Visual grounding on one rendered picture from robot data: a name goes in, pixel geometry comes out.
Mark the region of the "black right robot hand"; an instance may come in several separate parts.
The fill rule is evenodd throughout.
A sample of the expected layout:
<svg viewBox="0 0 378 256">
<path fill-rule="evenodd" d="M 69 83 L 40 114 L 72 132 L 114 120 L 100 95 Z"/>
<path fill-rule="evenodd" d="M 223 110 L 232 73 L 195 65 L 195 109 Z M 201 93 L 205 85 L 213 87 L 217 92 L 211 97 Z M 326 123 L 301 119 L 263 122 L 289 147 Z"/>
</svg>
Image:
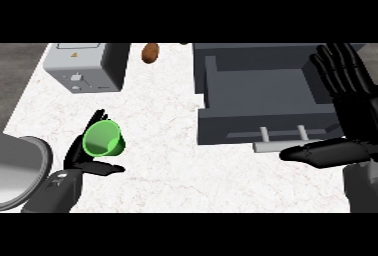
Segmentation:
<svg viewBox="0 0 378 256">
<path fill-rule="evenodd" d="M 322 169 L 378 160 L 378 85 L 350 43 L 328 43 L 310 55 L 332 98 L 344 137 L 286 148 L 283 161 Z"/>
</svg>

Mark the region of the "dark grey open drawer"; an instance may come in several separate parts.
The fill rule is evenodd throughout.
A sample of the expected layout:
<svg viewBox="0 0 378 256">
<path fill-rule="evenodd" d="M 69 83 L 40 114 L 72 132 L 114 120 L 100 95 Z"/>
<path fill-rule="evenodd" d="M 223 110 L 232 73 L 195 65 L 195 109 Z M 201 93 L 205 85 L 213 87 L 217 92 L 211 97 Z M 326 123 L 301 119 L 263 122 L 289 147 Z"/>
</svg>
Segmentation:
<svg viewBox="0 0 378 256">
<path fill-rule="evenodd" d="M 297 69 L 221 71 L 205 58 L 205 107 L 198 110 L 201 145 L 260 142 L 343 135 L 334 105 L 319 103 Z"/>
</svg>

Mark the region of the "brown potato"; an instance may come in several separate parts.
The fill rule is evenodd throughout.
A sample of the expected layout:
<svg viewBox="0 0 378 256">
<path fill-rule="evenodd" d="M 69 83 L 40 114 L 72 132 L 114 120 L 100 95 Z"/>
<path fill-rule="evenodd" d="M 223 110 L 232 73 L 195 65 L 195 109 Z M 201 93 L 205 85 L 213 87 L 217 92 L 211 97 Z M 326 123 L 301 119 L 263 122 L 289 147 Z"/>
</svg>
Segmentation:
<svg viewBox="0 0 378 256">
<path fill-rule="evenodd" d="M 158 59 L 159 46 L 157 43 L 148 43 L 142 50 L 142 61 L 146 64 L 152 64 Z"/>
</svg>

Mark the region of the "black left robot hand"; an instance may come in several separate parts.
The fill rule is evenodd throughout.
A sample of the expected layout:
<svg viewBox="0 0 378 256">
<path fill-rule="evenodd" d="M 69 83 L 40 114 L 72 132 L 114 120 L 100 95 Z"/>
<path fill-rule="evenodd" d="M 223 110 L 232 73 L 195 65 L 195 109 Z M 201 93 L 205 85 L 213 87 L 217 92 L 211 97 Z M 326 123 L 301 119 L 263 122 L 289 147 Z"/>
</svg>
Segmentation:
<svg viewBox="0 0 378 256">
<path fill-rule="evenodd" d="M 114 173 L 124 172 L 125 168 L 123 166 L 96 161 L 94 158 L 86 153 L 83 148 L 83 137 L 84 133 L 77 136 L 69 146 L 63 159 L 63 168 L 77 169 L 81 172 L 97 176 L 108 176 Z"/>
</svg>

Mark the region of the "grey toaster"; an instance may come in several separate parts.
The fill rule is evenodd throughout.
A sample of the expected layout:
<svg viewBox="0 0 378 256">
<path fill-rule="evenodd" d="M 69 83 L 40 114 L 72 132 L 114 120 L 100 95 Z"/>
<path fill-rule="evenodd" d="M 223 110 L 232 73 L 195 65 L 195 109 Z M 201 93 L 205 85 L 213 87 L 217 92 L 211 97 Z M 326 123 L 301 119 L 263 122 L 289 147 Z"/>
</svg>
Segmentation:
<svg viewBox="0 0 378 256">
<path fill-rule="evenodd" d="M 53 43 L 43 68 L 74 94 L 120 92 L 130 43 Z"/>
</svg>

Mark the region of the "dark grey cabinet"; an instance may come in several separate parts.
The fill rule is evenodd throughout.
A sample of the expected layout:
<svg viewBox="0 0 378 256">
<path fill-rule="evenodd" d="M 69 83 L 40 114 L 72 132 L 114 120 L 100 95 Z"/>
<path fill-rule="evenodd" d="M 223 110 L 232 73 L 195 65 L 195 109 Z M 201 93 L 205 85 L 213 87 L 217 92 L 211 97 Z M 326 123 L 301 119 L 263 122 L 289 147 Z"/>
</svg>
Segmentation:
<svg viewBox="0 0 378 256">
<path fill-rule="evenodd" d="M 195 43 L 195 93 L 205 87 L 205 58 L 214 57 L 220 71 L 300 69 L 317 43 Z"/>
</svg>

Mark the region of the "green cup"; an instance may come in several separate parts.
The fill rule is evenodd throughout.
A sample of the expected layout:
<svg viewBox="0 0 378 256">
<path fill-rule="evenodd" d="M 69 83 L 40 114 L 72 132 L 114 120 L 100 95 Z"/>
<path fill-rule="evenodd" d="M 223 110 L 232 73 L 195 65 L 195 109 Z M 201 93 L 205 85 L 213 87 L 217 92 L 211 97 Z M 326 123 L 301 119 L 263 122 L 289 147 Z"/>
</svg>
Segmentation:
<svg viewBox="0 0 378 256">
<path fill-rule="evenodd" d="M 83 149 L 92 157 L 118 156 L 123 153 L 125 141 L 112 120 L 102 120 L 89 127 L 83 136 Z"/>
</svg>

